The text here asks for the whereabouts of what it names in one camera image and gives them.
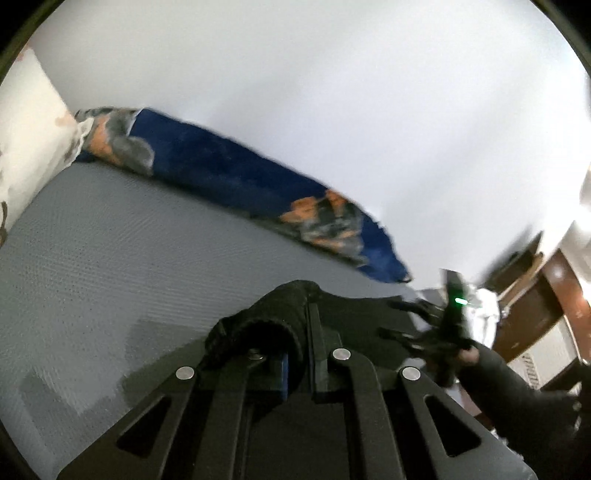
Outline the dark sleeved right forearm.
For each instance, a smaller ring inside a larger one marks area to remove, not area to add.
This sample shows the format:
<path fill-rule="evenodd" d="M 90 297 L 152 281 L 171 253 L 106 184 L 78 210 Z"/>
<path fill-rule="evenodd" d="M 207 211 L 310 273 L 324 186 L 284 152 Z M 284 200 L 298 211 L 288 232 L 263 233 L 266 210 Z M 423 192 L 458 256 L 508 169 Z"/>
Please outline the dark sleeved right forearm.
<path fill-rule="evenodd" d="M 577 459 L 590 450 L 590 368 L 578 394 L 530 387 L 502 357 L 474 343 L 480 362 L 457 368 L 471 399 L 509 446 L 527 459 Z"/>

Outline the right hand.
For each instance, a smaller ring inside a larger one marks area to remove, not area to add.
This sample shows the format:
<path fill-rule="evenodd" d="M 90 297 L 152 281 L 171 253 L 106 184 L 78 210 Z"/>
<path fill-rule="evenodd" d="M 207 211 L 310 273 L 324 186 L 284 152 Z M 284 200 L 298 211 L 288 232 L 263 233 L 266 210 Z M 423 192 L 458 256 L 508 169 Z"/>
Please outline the right hand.
<path fill-rule="evenodd" d="M 457 368 L 474 367 L 480 362 L 480 350 L 475 346 L 462 349 L 455 358 Z"/>

